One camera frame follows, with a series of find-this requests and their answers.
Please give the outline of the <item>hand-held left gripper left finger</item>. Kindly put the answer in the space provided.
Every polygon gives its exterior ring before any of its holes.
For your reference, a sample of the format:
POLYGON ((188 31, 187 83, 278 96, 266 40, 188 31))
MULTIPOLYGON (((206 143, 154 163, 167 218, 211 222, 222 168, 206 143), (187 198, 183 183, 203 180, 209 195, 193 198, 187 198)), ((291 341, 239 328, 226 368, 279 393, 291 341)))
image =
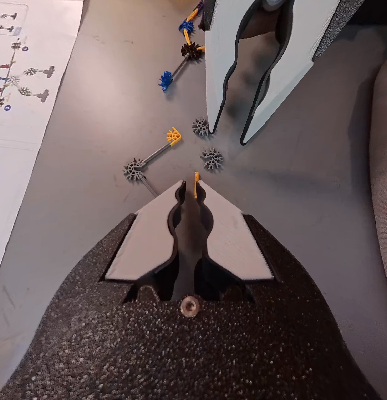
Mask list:
POLYGON ((185 194, 186 182, 180 180, 137 211, 106 280, 134 282, 171 264, 178 251, 175 229, 185 194))

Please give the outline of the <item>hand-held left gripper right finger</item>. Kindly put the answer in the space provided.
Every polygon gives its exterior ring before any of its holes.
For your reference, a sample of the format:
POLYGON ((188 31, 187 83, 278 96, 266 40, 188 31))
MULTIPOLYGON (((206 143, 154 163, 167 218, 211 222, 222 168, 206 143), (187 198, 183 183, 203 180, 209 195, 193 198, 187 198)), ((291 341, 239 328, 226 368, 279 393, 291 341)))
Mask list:
POLYGON ((196 183, 196 190, 210 262, 242 281, 274 279, 243 212, 204 181, 196 183))

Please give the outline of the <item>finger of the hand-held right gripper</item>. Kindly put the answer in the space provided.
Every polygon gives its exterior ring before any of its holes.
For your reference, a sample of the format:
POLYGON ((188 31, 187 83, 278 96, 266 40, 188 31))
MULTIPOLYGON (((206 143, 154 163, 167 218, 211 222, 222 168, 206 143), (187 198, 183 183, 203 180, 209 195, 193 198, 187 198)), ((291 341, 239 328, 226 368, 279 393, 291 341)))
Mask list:
POLYGON ((281 11, 281 47, 259 83, 240 142, 245 145, 270 119, 313 66, 313 57, 340 1, 288 1, 281 11))
POLYGON ((254 0, 205 2, 206 109, 211 133, 216 130, 226 101, 226 85, 236 68, 241 32, 254 11, 254 0))

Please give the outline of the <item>blue yellow toy rod model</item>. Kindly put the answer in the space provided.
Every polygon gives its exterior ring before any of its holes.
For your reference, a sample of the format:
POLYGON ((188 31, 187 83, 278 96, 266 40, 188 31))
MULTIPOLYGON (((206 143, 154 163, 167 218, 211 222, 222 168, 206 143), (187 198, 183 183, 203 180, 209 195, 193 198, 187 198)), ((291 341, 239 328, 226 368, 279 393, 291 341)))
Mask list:
POLYGON ((204 2, 205 1, 203 0, 199 1, 191 14, 180 24, 178 28, 178 31, 182 33, 185 38, 185 43, 181 46, 181 55, 183 59, 186 55, 189 56, 189 61, 187 63, 198 61, 205 53, 205 46, 201 46, 195 42, 192 42, 190 39, 190 34, 195 30, 194 20, 203 10, 204 2))

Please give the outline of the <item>grey toy rod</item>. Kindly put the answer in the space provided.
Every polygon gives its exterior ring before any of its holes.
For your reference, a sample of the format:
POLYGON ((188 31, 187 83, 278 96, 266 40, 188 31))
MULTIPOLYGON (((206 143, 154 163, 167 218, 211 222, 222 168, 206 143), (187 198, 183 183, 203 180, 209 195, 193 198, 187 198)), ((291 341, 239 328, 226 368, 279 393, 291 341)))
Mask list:
POLYGON ((186 65, 186 63, 189 61, 189 56, 186 55, 183 59, 183 61, 180 63, 180 65, 176 68, 176 70, 171 74, 171 78, 174 79, 174 77, 177 75, 177 73, 181 70, 182 67, 186 65))
POLYGON ((143 164, 148 164, 152 159, 156 158, 158 155, 160 155, 162 152, 164 152, 166 149, 172 146, 172 142, 169 142, 156 150, 154 153, 152 153, 150 156, 148 156, 146 159, 143 160, 143 164))
POLYGON ((146 177, 144 175, 141 176, 141 182, 144 184, 144 186, 150 191, 150 193, 154 196, 157 197, 158 194, 156 193, 156 191, 150 186, 150 184, 148 183, 146 177))

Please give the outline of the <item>blue toy connector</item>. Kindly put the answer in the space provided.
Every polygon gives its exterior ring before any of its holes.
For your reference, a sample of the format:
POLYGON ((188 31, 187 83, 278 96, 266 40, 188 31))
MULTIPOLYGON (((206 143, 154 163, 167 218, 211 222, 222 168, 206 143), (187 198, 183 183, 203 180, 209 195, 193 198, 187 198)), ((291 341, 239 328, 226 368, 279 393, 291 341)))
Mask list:
POLYGON ((160 77, 160 83, 158 84, 158 86, 161 87, 163 92, 165 92, 173 82, 173 79, 173 73, 171 73, 170 71, 164 71, 160 77))

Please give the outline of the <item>grey toy connector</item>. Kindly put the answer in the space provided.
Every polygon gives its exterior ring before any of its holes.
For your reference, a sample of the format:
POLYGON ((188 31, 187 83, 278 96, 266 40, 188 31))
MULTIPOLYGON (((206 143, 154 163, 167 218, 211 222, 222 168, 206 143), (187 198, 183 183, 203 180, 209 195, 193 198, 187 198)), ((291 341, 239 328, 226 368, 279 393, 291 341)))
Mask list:
POLYGON ((206 118, 196 118, 192 123, 193 133, 199 137, 208 137, 209 136, 209 124, 206 118))
POLYGON ((144 177, 142 169, 146 166, 144 160, 134 158, 133 161, 124 165, 123 174, 130 181, 140 180, 144 177))
POLYGON ((200 157, 204 161, 204 168, 206 170, 218 169, 224 162, 222 153, 215 147, 202 150, 200 157))

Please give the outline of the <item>yellow toy connector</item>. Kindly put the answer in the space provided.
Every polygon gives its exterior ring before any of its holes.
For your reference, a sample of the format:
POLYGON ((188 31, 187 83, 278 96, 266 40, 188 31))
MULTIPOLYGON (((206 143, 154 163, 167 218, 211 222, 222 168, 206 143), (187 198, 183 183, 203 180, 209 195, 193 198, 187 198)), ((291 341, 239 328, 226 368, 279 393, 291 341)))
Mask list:
POLYGON ((176 143, 179 142, 181 138, 182 138, 181 133, 175 127, 172 127, 166 133, 167 143, 170 147, 176 145, 176 143))

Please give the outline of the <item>white instruction sheet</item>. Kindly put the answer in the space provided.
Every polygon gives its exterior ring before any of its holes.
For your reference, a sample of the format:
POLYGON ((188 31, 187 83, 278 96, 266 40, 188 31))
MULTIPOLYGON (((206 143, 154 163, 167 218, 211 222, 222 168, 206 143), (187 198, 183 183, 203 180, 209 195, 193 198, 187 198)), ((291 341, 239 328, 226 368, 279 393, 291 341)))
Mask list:
POLYGON ((0 1, 0 265, 79 31, 84 1, 0 1))

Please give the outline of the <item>grey desk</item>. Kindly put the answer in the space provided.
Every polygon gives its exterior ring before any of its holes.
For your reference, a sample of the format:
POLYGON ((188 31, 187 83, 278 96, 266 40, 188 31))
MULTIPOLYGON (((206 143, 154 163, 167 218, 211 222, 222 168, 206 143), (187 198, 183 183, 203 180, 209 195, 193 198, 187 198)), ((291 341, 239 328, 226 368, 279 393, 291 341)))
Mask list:
POLYGON ((201 225, 194 172, 253 215, 323 292, 356 362, 387 399, 387 281, 368 172, 369 112, 387 27, 346 26, 264 128, 239 139, 257 84, 278 50, 272 34, 239 42, 226 104, 209 141, 205 63, 158 81, 181 62, 177 27, 198 1, 84 1, 82 23, 0 267, 0 390, 19 364, 56 290, 76 263, 153 198, 123 166, 176 127, 181 143, 145 175, 161 193, 184 179, 177 227, 182 266, 174 298, 193 289, 201 225), (206 170, 215 147, 224 162, 206 170))

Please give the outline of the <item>person's right hand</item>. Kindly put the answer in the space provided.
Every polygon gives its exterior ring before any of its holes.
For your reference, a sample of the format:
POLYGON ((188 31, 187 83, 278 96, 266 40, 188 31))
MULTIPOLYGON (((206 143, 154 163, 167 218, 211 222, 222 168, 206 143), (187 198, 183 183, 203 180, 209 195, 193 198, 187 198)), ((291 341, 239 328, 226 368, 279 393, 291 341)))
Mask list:
POLYGON ((266 33, 274 32, 277 25, 277 20, 280 14, 280 10, 273 12, 267 12, 264 9, 259 9, 254 13, 245 29, 241 33, 241 39, 247 39, 251 37, 260 36, 266 33))

